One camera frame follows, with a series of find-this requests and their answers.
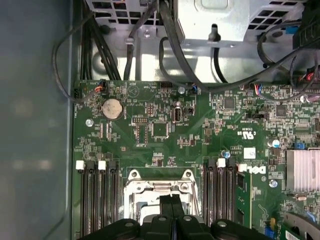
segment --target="black connector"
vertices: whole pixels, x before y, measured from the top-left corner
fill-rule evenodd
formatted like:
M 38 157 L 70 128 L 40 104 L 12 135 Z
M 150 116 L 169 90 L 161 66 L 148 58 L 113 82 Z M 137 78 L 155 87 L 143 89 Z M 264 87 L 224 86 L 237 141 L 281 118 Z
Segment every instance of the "black connector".
M 320 1 L 309 0 L 302 13 L 302 22 L 293 35 L 293 49 L 320 49 Z

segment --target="black cable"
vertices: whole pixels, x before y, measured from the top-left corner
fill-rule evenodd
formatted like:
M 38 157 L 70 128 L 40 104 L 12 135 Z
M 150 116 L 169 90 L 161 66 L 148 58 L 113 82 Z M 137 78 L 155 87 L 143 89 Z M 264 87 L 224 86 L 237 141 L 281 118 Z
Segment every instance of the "black cable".
M 225 83 L 224 84 L 216 84 L 215 87 L 206 87 L 197 78 L 197 76 L 195 75 L 195 73 L 191 69 L 188 61 L 186 60 L 186 58 L 184 56 L 184 53 L 183 53 L 181 46 L 180 46 L 178 35 L 176 33 L 175 24 L 174 24 L 174 21 L 171 17 L 171 14 L 170 14 L 170 10 L 164 1 L 160 2 L 160 15 L 161 15 L 163 25 L 165 27 L 165 30 L 166 30 L 166 33 L 168 36 L 168 40 L 169 40 L 171 48 L 172 48 L 172 51 L 173 51 L 175 57 L 177 58 L 178 63 L 180 65 L 182 71 L 189 78 L 190 81 L 192 81 L 194 84 L 198 85 L 198 87 L 200 87 L 201 91 L 203 91 L 205 93 L 210 92 L 210 93 L 216 94 L 216 93 L 232 90 L 232 89 L 237 88 L 241 85 L 247 85 L 252 82 L 255 82 L 259 78 L 264 77 L 265 75 L 273 72 L 275 69 L 280 67 L 285 61 L 298 55 L 303 50 L 303 48 L 306 48 L 306 47 L 310 46 L 311 44 L 313 44 L 313 42 L 311 42 L 311 43 L 306 44 L 304 47 L 300 47 L 300 48 L 292 51 L 287 56 L 285 56 L 282 59 L 280 59 L 279 61 L 275 62 L 269 68 L 264 69 L 263 71 L 258 72 L 252 76 L 249 76 L 245 79 L 242 79 L 240 81 L 233 82 L 233 83 L 228 83 L 228 84 L 225 84 Z
M 313 93 L 313 92 L 307 92 L 305 90 L 308 89 L 308 87 L 305 87 L 303 89 L 299 89 L 296 84 L 294 83 L 294 68 L 295 68 L 295 65 L 296 65 L 296 61 L 297 61 L 297 57 L 298 56 L 295 56 L 293 59 L 292 59 L 292 62 L 291 62 L 291 65 L 290 65 L 290 84 L 292 86 L 292 88 L 294 90 L 296 90 L 297 92 L 299 92 L 300 94 L 305 94 L 305 95 L 309 95 L 309 96 L 319 96 L 320 94 L 319 93 Z M 317 54 L 315 54 L 314 56 L 314 72 L 313 72 L 313 76 L 312 76 L 312 79 L 311 81 L 314 79 L 316 80 L 318 78 L 318 75 L 319 75 L 319 72 L 318 72 L 318 69 L 319 69 L 319 66 L 318 66 L 318 56 Z
M 93 18 L 90 22 L 92 24 L 92 26 L 91 26 L 92 31 L 94 32 L 94 34 L 95 34 L 97 40 L 99 41 L 104 53 L 106 54 L 106 58 L 109 61 L 111 71 L 114 75 L 114 79 L 121 80 L 114 56 L 112 55 L 110 48 L 109 48 L 108 44 L 106 43 L 106 40 L 100 31 L 100 28 L 99 28 L 99 25 L 98 25 L 96 19 Z
M 284 98 L 284 99 L 275 99 L 275 98 L 269 98 L 269 97 L 266 97 L 265 95 L 263 94 L 259 94 L 258 97 L 264 99 L 264 100 L 267 100 L 267 101 L 271 101 L 271 102 L 280 102 L 280 103 L 283 103 L 283 102 L 288 102 L 288 101 L 291 101 L 293 99 L 296 99 L 296 98 L 299 98 L 301 97 L 302 95 L 304 95 L 305 93 L 305 90 L 307 90 L 308 88 L 310 88 L 312 86 L 312 84 L 315 82 L 315 80 L 317 79 L 318 77 L 318 68 L 319 68 L 319 64 L 318 64 L 318 55 L 317 55 L 317 52 L 314 52 L 313 53 L 313 58 L 314 58 L 314 72 L 313 72 L 313 77 L 312 77 L 312 80 L 308 83 L 308 85 L 306 85 L 302 90 L 298 90 L 299 93 L 296 94 L 296 95 L 293 95 L 291 97 L 288 97 L 288 98 Z M 292 63 L 291 63 L 291 67 L 290 67 L 290 79 L 293 78 L 293 67 L 295 65 L 295 62 L 296 62 L 296 57 L 292 60 Z
M 133 26 L 129 38 L 134 38 L 136 35 L 138 29 L 143 26 L 146 21 L 151 17 L 151 15 L 157 10 L 157 1 L 154 1 L 148 10 L 140 17 L 138 22 Z M 134 50 L 135 47 L 133 44 L 128 44 L 127 49 L 126 49 L 126 64 L 124 68 L 124 73 L 123 73 L 123 80 L 128 81 L 130 77 L 130 71 L 131 71 L 131 66 L 132 66 L 132 60 L 134 58 Z
M 225 79 L 225 76 L 223 75 L 220 67 L 217 67 L 219 66 L 219 52 L 220 52 L 220 48 L 218 47 L 214 47 L 213 48 L 213 67 L 214 67 L 214 70 L 216 72 L 216 74 L 218 75 L 220 81 L 222 83 L 228 83 L 228 81 Z
M 59 47 L 61 44 L 67 40 L 72 34 L 74 34 L 76 31 L 78 31 L 82 25 L 84 25 L 92 16 L 94 15 L 93 12 L 90 12 L 88 16 L 86 16 L 79 25 L 74 26 L 65 36 L 63 36 L 54 46 L 52 50 L 52 68 L 53 68 L 53 73 L 55 77 L 55 81 L 59 89 L 61 90 L 62 94 L 68 98 L 70 101 L 75 102 L 75 103 L 84 103 L 87 101 L 89 98 L 91 98 L 95 94 L 95 90 L 90 91 L 87 96 L 81 99 L 75 99 L 74 97 L 70 96 L 67 91 L 65 90 L 64 86 L 61 83 L 60 75 L 58 72 L 58 67 L 57 67 L 57 54 Z
M 87 80 L 92 80 L 92 41 L 91 41 L 91 31 L 86 26 L 86 38 L 85 38 L 85 56 L 84 56 L 84 68 L 85 76 Z
M 159 68 L 165 79 L 174 85 L 177 85 L 179 87 L 184 87 L 185 89 L 192 89 L 193 87 L 191 85 L 186 85 L 185 83 L 180 83 L 173 79 L 166 71 L 165 66 L 164 66 L 164 41 L 167 41 L 168 38 L 165 36 L 161 38 L 160 43 L 159 43 Z
M 257 48 L 257 52 L 258 52 L 258 55 L 259 55 L 259 58 L 262 60 L 262 62 L 264 64 L 266 64 L 267 66 L 271 66 L 274 63 L 274 61 L 272 61 L 268 56 L 267 54 L 265 53 L 265 50 L 263 48 L 263 43 L 264 41 L 267 39 L 267 35 L 270 33 L 270 32 L 273 32 L 275 30 L 279 30 L 279 29 L 282 29 L 282 28 L 288 28 L 288 27 L 295 27 L 295 26 L 299 26 L 301 24 L 301 21 L 289 21 L 289 22 L 283 22 L 283 23 L 280 23 L 278 25 L 275 25 L 273 27 L 271 27 L 268 31 L 266 31 L 260 38 L 259 38 L 259 41 L 258 41 L 258 44 L 256 46 Z M 281 70 L 284 70 L 286 72 L 289 73 L 289 71 L 287 69 L 285 69 L 284 67 L 281 68 Z

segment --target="capacitor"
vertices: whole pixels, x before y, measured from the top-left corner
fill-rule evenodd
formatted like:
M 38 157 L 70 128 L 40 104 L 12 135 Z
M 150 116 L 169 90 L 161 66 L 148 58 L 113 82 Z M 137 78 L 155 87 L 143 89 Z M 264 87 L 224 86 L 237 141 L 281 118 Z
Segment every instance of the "capacitor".
M 179 86 L 178 87 L 178 93 L 179 94 L 185 94 L 186 93 L 186 89 L 183 86 Z
M 224 157 L 225 159 L 229 159 L 231 157 L 231 153 L 226 150 L 222 150 L 221 156 Z
M 315 102 L 319 102 L 319 100 L 320 100 L 320 96 L 319 95 L 307 96 L 306 97 L 307 103 L 315 103 Z
M 277 149 L 277 148 L 280 147 L 280 141 L 278 139 L 274 139 L 274 138 L 269 139 L 267 144 L 268 144 L 268 146 L 270 148 L 276 148 Z

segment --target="metal clip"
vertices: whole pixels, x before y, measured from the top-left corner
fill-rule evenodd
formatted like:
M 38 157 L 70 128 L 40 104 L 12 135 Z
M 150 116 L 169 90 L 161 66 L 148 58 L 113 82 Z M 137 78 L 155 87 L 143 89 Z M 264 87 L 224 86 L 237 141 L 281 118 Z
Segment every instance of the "metal clip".
M 134 46 L 135 45 L 135 39 L 133 37 L 128 37 L 124 40 L 124 43 L 126 45 L 132 45 Z

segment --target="black memory slot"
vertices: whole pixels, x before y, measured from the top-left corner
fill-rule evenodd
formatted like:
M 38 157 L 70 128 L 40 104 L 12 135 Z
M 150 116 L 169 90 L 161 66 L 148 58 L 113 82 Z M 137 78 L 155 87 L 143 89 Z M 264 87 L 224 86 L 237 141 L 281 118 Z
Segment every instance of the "black memory slot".
M 227 215 L 227 205 L 226 205 L 226 171 L 225 168 L 218 168 L 217 170 L 217 183 L 216 183 L 216 201 L 217 201 L 217 211 L 216 219 L 224 219 Z
M 209 171 L 206 165 L 203 166 L 202 178 L 202 214 L 203 220 L 206 225 L 209 225 L 210 212 L 208 209 L 208 184 L 209 184 Z
M 203 168 L 203 219 L 208 226 L 216 219 L 217 212 L 217 168 L 207 167 Z
M 108 177 L 106 172 L 101 172 L 101 228 L 108 225 Z
M 111 173 L 111 223 L 118 220 L 118 170 L 112 170 Z
M 99 170 L 95 170 L 94 174 L 94 211 L 95 211 L 95 218 L 94 218 L 94 231 L 99 230 L 99 217 L 100 217 L 100 175 Z
M 80 190 L 80 237 L 88 234 L 88 171 L 81 173 L 81 190 Z
M 96 188 L 96 178 L 95 178 L 95 173 L 94 171 L 92 171 L 90 173 L 90 209 L 91 209 L 91 219 L 90 219 L 90 223 L 91 223 L 91 229 L 90 232 L 93 233 L 96 230 L 96 223 L 95 223 L 95 219 L 96 219 L 96 209 L 95 209 L 95 188 Z
M 236 171 L 233 167 L 229 167 L 226 172 L 227 179 L 227 216 L 226 219 L 230 221 L 235 220 L 236 208 Z

